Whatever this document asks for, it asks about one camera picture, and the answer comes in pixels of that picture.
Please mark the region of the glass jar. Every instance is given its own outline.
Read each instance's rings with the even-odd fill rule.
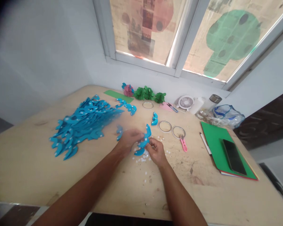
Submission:
[[[212,94],[211,97],[204,102],[199,111],[195,114],[197,118],[203,119],[217,104],[222,101],[222,98],[216,94]]]

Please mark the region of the pink scissors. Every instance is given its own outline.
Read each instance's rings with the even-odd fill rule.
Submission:
[[[184,152],[187,152],[188,148],[186,147],[186,142],[185,142],[185,139],[183,138],[182,134],[180,135],[180,142],[182,144],[182,148],[183,148]]]

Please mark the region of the newspaper covering window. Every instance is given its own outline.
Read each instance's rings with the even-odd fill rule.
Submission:
[[[110,0],[116,50],[166,64],[186,0]]]
[[[227,81],[282,14],[283,0],[211,0],[184,70]]]

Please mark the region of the pen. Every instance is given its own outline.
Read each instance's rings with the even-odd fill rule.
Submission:
[[[203,143],[204,143],[204,145],[205,145],[205,148],[206,148],[206,149],[207,149],[207,151],[208,151],[208,154],[209,154],[209,155],[212,155],[211,150],[210,150],[210,148],[208,147],[208,145],[207,145],[207,143],[206,143],[206,141],[205,141],[205,139],[204,139],[204,137],[203,137],[202,133],[201,133],[201,132],[199,132],[199,134],[200,134],[201,139],[202,139],[202,141],[203,141]]]

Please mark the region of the table surface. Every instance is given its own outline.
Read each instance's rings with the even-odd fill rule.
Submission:
[[[77,154],[66,161],[64,154],[54,157],[48,140],[55,133],[58,119],[71,115],[86,97],[98,94],[111,105],[117,104],[115,98],[103,93],[106,90],[85,86],[0,134],[0,202],[50,206],[112,150],[117,143],[119,122],[106,126],[104,137],[80,143]],[[186,153],[172,133],[151,126],[152,136],[164,138],[165,151],[171,152],[166,154],[169,163],[208,223],[283,225],[282,197],[233,131],[229,133],[260,181],[222,175],[205,149],[199,135],[200,121],[194,115],[162,110],[155,102],[154,108],[147,110],[142,107],[143,102],[134,99],[131,104],[137,107],[135,115],[125,111],[119,120],[125,128],[145,131],[155,111],[159,121],[167,120],[172,126],[185,129]],[[139,159],[132,152],[121,162],[93,212],[171,219],[157,166],[148,158],[146,162],[136,162]]]

